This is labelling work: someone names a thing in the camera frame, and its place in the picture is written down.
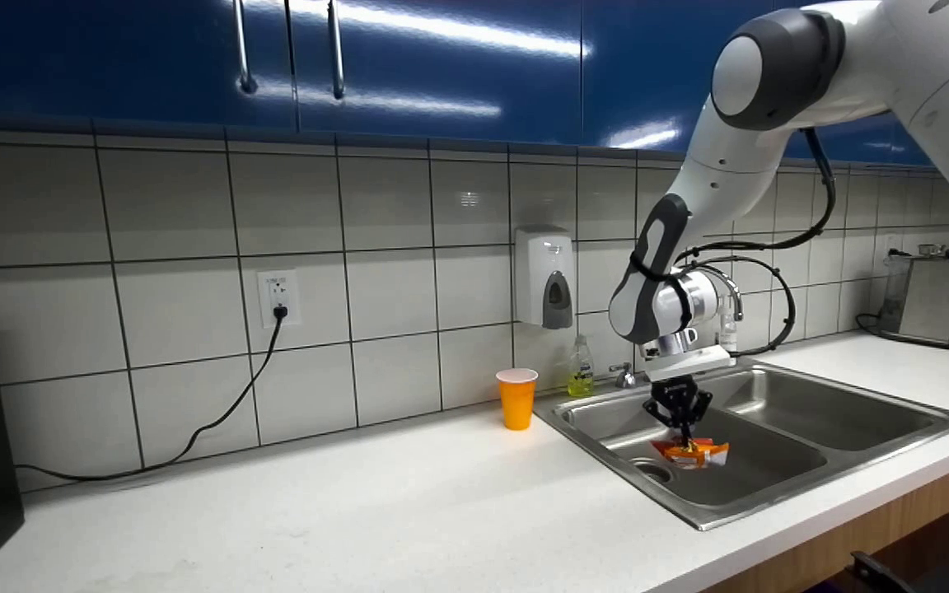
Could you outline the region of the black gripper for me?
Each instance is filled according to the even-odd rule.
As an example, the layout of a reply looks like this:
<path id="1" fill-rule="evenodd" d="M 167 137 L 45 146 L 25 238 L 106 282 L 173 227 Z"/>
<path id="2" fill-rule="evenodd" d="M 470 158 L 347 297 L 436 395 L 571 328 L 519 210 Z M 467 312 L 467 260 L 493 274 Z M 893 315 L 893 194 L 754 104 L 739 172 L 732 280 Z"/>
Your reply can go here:
<path id="1" fill-rule="evenodd" d="M 705 423 L 713 395 L 691 375 L 653 386 L 646 411 L 667 424 L 667 440 L 686 448 Z"/>

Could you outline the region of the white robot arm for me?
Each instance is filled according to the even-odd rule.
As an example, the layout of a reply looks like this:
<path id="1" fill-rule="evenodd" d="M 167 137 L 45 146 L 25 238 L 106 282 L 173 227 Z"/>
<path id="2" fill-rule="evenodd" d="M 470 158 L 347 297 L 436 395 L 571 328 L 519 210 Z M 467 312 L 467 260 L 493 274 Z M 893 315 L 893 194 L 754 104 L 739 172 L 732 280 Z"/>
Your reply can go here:
<path id="1" fill-rule="evenodd" d="M 667 350 L 646 411 L 679 438 L 709 409 L 699 375 L 735 359 L 683 341 L 715 308 L 699 256 L 765 199 L 791 140 L 815 146 L 827 124 L 871 116 L 898 120 L 949 181 L 949 0 L 783 8 L 741 22 L 717 53 L 686 161 L 610 297 L 615 337 Z"/>

